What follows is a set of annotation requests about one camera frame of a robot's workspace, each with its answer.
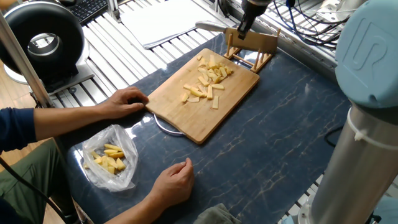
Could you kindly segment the person's left hand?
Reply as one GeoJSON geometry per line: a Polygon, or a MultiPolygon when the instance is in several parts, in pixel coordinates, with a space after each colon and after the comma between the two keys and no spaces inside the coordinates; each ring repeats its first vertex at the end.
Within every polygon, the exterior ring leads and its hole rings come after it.
{"type": "Polygon", "coordinates": [[[118,119],[143,109],[148,102],[148,97],[140,89],[130,86],[117,90],[96,107],[104,119],[118,119]]]}

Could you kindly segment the person's right hand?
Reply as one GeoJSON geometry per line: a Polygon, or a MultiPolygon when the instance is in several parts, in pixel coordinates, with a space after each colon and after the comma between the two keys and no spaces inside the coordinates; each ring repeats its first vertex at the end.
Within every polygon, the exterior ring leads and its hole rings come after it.
{"type": "Polygon", "coordinates": [[[156,179],[146,198],[156,207],[166,209],[189,199],[194,185],[190,158],[164,170],[156,179]]]}

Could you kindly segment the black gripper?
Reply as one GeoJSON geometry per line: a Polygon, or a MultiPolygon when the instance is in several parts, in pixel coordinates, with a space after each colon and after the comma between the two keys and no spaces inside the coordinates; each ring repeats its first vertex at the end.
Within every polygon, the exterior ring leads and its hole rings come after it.
{"type": "Polygon", "coordinates": [[[242,0],[243,18],[237,28],[238,37],[245,39],[246,34],[250,31],[256,17],[265,13],[271,0],[242,0]]]}

